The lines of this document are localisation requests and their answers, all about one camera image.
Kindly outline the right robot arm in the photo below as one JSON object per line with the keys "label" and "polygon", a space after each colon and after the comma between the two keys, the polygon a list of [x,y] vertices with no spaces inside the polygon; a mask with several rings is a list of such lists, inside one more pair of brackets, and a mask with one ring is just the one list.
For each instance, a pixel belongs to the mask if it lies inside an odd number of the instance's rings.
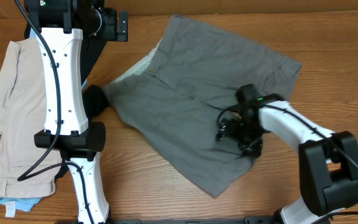
{"label": "right robot arm", "polygon": [[330,223],[358,215],[358,142],[349,131],[336,133],[297,112],[282,96],[261,95],[252,84],[236,92],[237,104],[223,109],[237,118],[217,118],[216,140],[237,141],[242,157],[258,158],[262,136],[274,133],[298,153],[300,198],[272,216],[245,217],[245,223]]}

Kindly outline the grey shorts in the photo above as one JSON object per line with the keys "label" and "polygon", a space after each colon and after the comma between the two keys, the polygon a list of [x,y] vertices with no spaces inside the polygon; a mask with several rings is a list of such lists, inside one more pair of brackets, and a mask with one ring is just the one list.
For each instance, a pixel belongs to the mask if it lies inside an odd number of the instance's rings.
{"label": "grey shorts", "polygon": [[253,84],[291,97],[300,62],[211,24],[173,15],[157,46],[104,86],[120,119],[189,181],[213,197],[254,165],[237,143],[216,140],[220,112]]}

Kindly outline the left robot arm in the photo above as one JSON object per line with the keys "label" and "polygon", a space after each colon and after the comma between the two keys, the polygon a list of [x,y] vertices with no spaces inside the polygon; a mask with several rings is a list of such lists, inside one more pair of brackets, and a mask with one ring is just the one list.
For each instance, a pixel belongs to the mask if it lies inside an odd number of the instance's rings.
{"label": "left robot arm", "polygon": [[83,39],[126,42],[128,13],[104,1],[16,2],[36,34],[44,66],[47,112],[37,147],[59,151],[60,167],[70,170],[78,201],[76,223],[112,223],[103,192],[100,157],[104,123],[86,116],[81,82]]}

